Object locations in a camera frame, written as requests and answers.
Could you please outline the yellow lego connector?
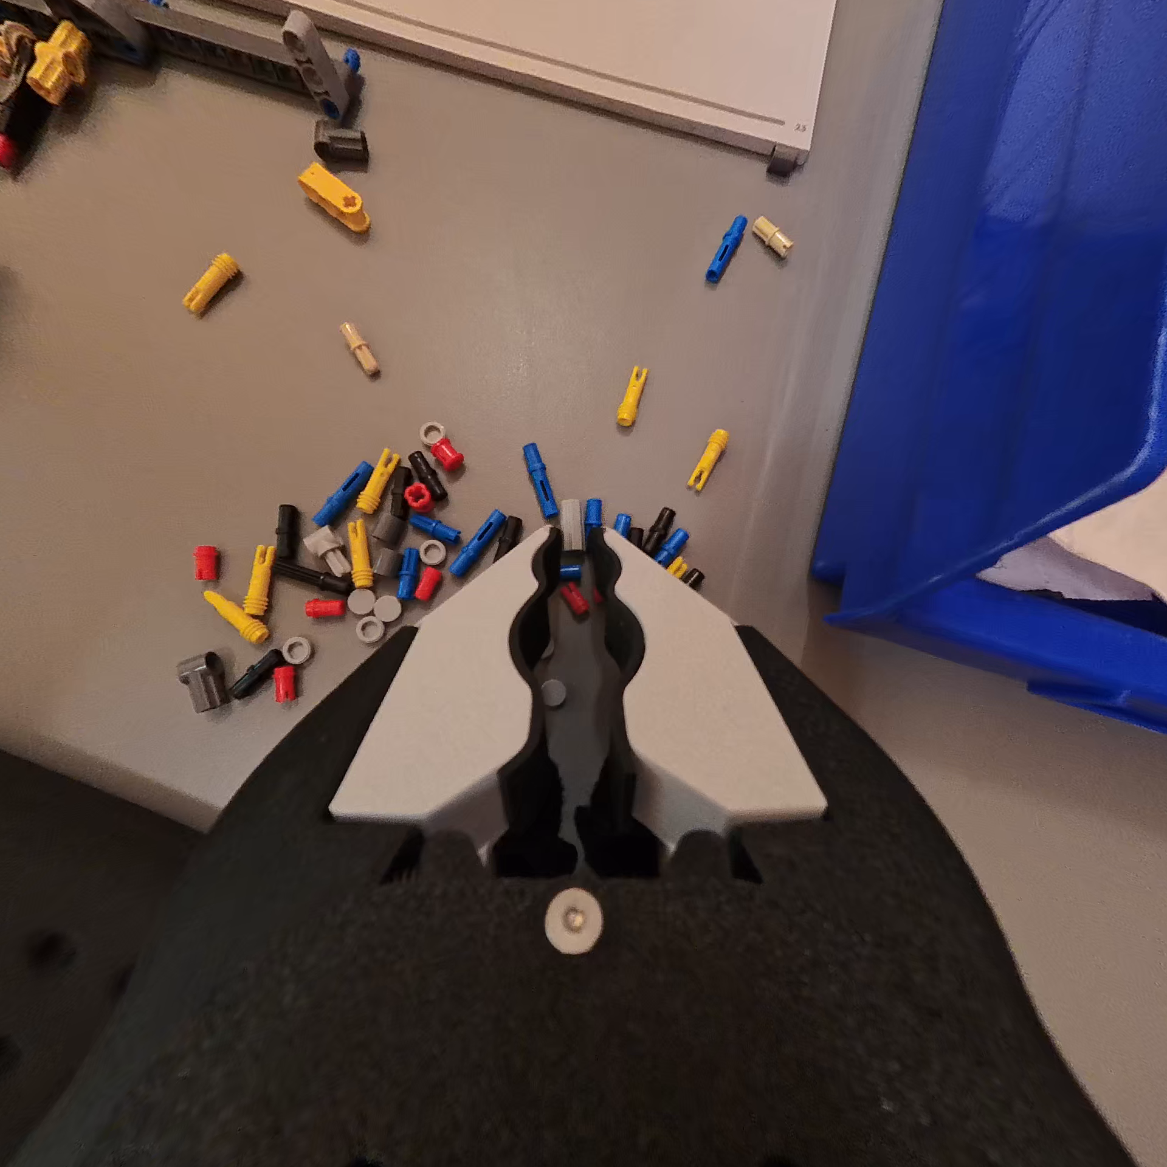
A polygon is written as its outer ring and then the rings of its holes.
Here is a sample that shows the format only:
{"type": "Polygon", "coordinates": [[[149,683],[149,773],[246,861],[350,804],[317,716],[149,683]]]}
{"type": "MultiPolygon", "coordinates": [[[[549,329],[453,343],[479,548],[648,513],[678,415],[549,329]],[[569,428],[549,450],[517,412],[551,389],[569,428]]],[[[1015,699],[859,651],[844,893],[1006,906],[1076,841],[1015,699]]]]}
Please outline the yellow lego connector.
{"type": "Polygon", "coordinates": [[[307,200],[353,235],[370,231],[370,218],[363,207],[363,198],[322,165],[305,168],[298,174],[296,183],[307,200]]]}

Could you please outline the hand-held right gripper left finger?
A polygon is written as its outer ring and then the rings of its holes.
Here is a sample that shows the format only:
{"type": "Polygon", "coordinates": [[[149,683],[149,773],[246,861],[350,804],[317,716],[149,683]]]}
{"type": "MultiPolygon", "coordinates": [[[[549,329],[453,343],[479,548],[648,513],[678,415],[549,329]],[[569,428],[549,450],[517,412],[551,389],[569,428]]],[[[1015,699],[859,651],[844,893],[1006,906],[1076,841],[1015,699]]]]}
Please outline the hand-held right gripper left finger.
{"type": "Polygon", "coordinates": [[[562,533],[538,528],[414,627],[414,638],[328,812],[337,821],[558,834],[562,780],[534,679],[549,642],[562,533]]]}

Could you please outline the long lego chassis assembly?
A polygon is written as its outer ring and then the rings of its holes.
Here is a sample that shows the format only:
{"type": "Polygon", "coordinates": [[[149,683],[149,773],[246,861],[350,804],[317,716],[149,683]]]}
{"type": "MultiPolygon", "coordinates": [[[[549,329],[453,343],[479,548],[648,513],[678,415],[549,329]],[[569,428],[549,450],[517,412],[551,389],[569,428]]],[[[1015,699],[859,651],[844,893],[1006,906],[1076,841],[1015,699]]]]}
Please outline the long lego chassis assembly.
{"type": "Polygon", "coordinates": [[[278,39],[243,34],[165,2],[1,4],[1,172],[16,174],[51,113],[84,85],[92,56],[151,69],[169,56],[305,96],[344,128],[361,61],[328,56],[315,24],[291,10],[278,39]]]}

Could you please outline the blue lego pin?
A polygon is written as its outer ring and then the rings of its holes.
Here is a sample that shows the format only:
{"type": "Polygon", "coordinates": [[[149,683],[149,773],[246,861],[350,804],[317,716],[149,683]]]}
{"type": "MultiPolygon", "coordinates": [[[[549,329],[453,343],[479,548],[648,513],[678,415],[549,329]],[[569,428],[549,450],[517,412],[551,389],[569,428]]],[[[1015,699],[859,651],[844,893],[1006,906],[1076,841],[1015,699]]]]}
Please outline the blue lego pin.
{"type": "Polygon", "coordinates": [[[724,277],[731,259],[737,255],[737,249],[746,235],[748,220],[744,214],[739,214],[731,220],[729,227],[720,238],[720,244],[707,264],[704,281],[706,284],[718,284],[724,277]]]}

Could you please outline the yellow lego pin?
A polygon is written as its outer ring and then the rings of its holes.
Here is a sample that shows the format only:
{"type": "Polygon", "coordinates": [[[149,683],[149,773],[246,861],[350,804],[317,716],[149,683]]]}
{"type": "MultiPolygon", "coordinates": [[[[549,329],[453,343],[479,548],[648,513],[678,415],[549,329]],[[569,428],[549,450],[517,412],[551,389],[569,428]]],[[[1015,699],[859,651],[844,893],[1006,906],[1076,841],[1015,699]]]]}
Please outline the yellow lego pin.
{"type": "Polygon", "coordinates": [[[206,271],[202,271],[197,283],[182,297],[182,306],[193,316],[202,316],[226,284],[230,284],[239,273],[241,268],[232,255],[215,255],[206,271]]]}

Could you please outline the heap of small lego pieces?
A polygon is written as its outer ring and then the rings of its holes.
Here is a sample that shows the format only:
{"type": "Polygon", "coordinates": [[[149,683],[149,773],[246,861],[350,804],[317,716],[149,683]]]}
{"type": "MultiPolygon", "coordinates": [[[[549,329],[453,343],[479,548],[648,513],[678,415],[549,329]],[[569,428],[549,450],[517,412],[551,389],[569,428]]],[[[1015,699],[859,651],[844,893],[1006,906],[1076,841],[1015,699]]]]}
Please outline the heap of small lego pieces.
{"type": "MultiPolygon", "coordinates": [[[[538,498],[543,519],[558,519],[558,502],[549,496],[549,478],[536,445],[523,447],[523,463],[538,498]]],[[[488,548],[499,559],[517,546],[523,531],[521,519],[492,511],[471,539],[462,539],[458,530],[433,517],[433,507],[442,502],[440,476],[423,450],[414,450],[405,461],[385,448],[372,467],[361,463],[342,485],[328,496],[322,517],[313,519],[315,530],[300,531],[300,513],[289,504],[278,509],[274,544],[259,544],[254,550],[246,592],[241,603],[223,598],[215,590],[204,590],[204,600],[213,611],[250,646],[269,640],[263,620],[270,603],[270,579],[287,578],[307,585],[315,592],[339,596],[340,600],[311,600],[304,605],[307,620],[340,620],[344,613],[359,618],[355,625],[361,644],[377,644],[385,625],[398,620],[405,603],[431,603],[444,578],[462,579],[481,563],[488,548]],[[427,539],[416,548],[399,550],[409,530],[427,539]],[[324,572],[298,563],[304,555],[326,565],[324,572]],[[377,581],[396,581],[392,596],[377,596],[377,581]]],[[[584,539],[602,526],[602,500],[589,498],[582,504],[584,539]]],[[[674,511],[663,507],[645,531],[632,526],[632,517],[617,513],[613,531],[632,546],[641,548],[685,587],[698,589],[704,576],[687,568],[682,548],[689,539],[672,531],[674,511]]],[[[567,563],[558,568],[558,594],[575,618],[589,613],[582,592],[582,554],[567,554],[567,563]]],[[[274,679],[274,699],[280,705],[298,699],[298,670],[311,659],[311,642],[289,638],[283,646],[270,648],[230,686],[219,655],[208,651],[182,660],[176,679],[186,688],[193,710],[208,714],[224,708],[230,701],[243,701],[269,679],[274,679]]]]}

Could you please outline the lego instruction booklet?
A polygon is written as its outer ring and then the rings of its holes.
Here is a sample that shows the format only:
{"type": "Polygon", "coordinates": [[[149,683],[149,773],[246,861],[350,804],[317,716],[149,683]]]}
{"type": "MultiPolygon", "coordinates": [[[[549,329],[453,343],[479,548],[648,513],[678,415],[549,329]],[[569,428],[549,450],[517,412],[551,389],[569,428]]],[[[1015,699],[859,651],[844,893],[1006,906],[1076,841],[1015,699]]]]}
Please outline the lego instruction booklet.
{"type": "Polygon", "coordinates": [[[805,161],[835,2],[243,2],[770,157],[805,161]]]}

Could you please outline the white printed paper bag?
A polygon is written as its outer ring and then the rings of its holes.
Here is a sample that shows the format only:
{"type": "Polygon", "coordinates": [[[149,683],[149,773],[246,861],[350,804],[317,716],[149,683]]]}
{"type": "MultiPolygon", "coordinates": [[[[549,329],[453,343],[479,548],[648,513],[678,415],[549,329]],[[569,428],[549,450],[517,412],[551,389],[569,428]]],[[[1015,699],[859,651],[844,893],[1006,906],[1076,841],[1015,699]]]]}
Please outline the white printed paper bag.
{"type": "Polygon", "coordinates": [[[1163,603],[1165,526],[1091,517],[1008,552],[977,578],[1059,600],[1163,603]]]}

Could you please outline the dark grey lego elbow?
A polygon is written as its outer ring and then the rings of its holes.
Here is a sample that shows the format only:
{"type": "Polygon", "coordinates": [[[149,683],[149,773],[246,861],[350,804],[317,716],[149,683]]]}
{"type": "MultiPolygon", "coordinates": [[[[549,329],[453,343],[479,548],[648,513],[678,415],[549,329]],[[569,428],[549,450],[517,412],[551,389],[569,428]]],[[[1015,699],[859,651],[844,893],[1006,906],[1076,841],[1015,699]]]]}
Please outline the dark grey lego elbow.
{"type": "Polygon", "coordinates": [[[370,161],[364,133],[329,118],[313,124],[313,153],[320,163],[340,168],[366,168],[370,161]]]}

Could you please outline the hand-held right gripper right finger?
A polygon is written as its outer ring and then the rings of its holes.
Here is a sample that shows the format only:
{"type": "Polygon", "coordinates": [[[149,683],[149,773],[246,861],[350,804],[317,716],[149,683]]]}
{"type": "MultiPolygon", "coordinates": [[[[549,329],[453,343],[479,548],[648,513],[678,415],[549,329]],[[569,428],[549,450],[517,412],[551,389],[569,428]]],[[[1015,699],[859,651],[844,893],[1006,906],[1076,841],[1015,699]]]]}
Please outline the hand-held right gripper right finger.
{"type": "Polygon", "coordinates": [[[588,539],[615,664],[608,749],[588,815],[672,852],[691,832],[820,819],[825,797],[741,627],[624,537],[588,539]]]}

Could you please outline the black perforated foam pad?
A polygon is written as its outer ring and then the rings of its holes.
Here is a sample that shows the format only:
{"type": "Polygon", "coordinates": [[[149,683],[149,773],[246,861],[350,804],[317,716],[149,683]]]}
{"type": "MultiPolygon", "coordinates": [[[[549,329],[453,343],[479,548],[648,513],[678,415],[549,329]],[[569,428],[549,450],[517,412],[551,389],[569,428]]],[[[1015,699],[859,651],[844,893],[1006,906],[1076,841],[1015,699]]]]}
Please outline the black perforated foam pad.
{"type": "Polygon", "coordinates": [[[106,1027],[197,839],[1,753],[1,1164],[106,1027]]]}

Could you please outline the blue plastic bin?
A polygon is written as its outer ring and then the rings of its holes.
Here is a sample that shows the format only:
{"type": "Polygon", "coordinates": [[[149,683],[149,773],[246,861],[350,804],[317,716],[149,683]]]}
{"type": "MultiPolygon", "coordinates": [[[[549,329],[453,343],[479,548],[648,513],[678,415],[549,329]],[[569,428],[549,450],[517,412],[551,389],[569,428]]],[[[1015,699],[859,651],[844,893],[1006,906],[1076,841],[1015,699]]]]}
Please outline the blue plastic bin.
{"type": "Polygon", "coordinates": [[[824,618],[1165,732],[1165,638],[980,579],[1165,471],[1165,4],[943,2],[811,557],[824,618]]]}

